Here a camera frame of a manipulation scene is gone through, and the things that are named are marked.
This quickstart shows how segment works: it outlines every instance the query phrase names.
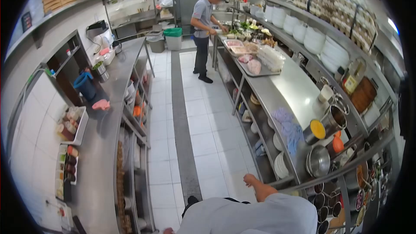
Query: gray polo shirt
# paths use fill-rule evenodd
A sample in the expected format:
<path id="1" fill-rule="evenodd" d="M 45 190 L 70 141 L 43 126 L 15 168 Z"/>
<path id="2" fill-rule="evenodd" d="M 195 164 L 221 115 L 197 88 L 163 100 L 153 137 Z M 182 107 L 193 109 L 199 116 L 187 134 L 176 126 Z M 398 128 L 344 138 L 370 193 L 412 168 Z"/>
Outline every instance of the gray polo shirt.
<path id="1" fill-rule="evenodd" d="M 211 27 L 211 14 L 211 3 L 208 0 L 198 0 L 193 7 L 192 17 L 199 19 L 203 25 L 208 27 Z M 206 38 L 209 36 L 209 32 L 195 27 L 193 35 L 198 38 Z"/>
<path id="2" fill-rule="evenodd" d="M 315 234 L 315 206 L 302 197 L 275 193 L 243 204 L 210 198 L 192 205 L 177 234 Z"/>

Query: towel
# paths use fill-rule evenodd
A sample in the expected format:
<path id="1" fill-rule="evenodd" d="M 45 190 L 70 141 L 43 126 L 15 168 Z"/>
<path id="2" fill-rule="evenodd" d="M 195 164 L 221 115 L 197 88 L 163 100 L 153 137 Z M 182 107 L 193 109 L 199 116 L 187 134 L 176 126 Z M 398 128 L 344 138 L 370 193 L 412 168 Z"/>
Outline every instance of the towel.
<path id="1" fill-rule="evenodd" d="M 282 134 L 288 140 L 289 154 L 296 155 L 297 143 L 299 140 L 304 141 L 302 127 L 298 123 L 293 123 L 293 114 L 288 112 L 284 107 L 272 112 L 274 117 L 280 124 L 282 124 Z"/>

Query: blue bucket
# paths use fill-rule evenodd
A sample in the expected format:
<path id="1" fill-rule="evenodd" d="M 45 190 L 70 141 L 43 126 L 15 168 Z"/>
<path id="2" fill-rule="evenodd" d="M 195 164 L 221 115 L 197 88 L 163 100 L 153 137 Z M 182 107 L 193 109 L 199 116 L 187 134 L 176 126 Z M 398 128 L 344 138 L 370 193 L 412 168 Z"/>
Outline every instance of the blue bucket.
<path id="1" fill-rule="evenodd" d="M 92 100 L 96 95 L 95 87 L 90 80 L 92 80 L 91 74 L 83 72 L 74 81 L 74 88 L 79 90 L 87 101 Z"/>

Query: green trash bin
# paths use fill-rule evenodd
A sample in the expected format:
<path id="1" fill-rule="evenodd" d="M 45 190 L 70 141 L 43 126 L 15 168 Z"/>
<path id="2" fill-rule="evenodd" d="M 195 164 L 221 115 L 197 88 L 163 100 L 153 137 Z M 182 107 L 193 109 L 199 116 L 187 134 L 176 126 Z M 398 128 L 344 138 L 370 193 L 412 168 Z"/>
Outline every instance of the green trash bin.
<path id="1" fill-rule="evenodd" d="M 168 50 L 181 50 L 182 49 L 182 28 L 169 28 L 166 29 L 163 34 L 166 37 L 166 44 Z"/>

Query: cleaning cloth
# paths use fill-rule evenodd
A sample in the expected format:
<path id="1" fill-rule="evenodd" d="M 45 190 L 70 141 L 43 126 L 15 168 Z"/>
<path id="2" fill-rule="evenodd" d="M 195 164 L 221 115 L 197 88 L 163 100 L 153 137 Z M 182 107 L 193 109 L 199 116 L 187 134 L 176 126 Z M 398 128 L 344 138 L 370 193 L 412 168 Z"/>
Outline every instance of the cleaning cloth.
<path id="1" fill-rule="evenodd" d="M 299 140 L 304 141 L 302 127 L 298 123 L 293 123 L 293 114 L 284 107 L 272 112 L 272 117 L 282 124 L 282 134 L 288 140 L 289 154 L 296 155 L 296 147 Z"/>

